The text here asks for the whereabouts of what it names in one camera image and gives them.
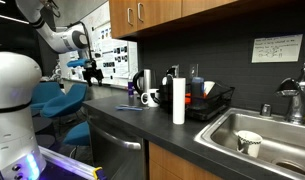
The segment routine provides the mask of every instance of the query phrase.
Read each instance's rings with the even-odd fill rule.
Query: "kitchen counter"
[[[183,125],[175,125],[172,123],[172,115],[161,108],[118,111],[115,106],[119,104],[142,106],[139,99],[128,98],[126,93],[86,101],[83,106],[95,112],[96,116],[104,116],[109,121],[127,127],[132,133],[224,179],[288,179],[195,142],[195,135],[208,121],[186,118]]]

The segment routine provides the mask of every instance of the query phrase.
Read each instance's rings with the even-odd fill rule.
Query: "lower cabinet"
[[[150,180],[217,180],[214,174],[149,143]]]

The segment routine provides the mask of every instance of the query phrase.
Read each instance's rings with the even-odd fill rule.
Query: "dishwasher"
[[[102,114],[88,112],[94,167],[109,180],[146,180],[148,143]]]

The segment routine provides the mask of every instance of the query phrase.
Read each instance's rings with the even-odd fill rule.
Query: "office chair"
[[[59,96],[48,101],[41,110],[41,116],[59,118],[75,113],[81,109],[87,90],[86,84],[73,84],[64,96]]]
[[[39,83],[32,92],[31,110],[39,111],[43,109],[49,100],[64,95],[59,83],[42,82]]]
[[[67,133],[63,143],[75,146],[75,148],[70,153],[70,157],[72,157],[74,152],[73,159],[75,159],[77,148],[79,146],[90,146],[90,130],[87,121],[74,126]]]

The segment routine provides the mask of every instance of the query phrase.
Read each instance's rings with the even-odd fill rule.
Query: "sink faucet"
[[[304,124],[305,105],[305,63],[300,77],[295,80],[286,78],[277,89],[277,96],[291,97],[285,120],[294,124]]]

